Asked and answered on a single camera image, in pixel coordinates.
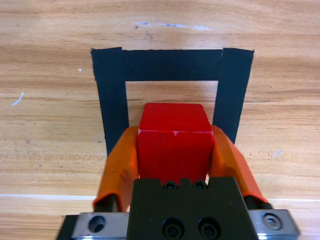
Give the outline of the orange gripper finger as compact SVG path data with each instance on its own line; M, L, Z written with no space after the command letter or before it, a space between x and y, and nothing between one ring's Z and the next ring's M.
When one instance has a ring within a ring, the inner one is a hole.
M125 212L131 203L134 181L139 178L138 127L127 128L106 159L95 212Z
M242 153L217 126L212 126L213 149L209 167L210 177L234 177L249 210L272 209L262 195Z

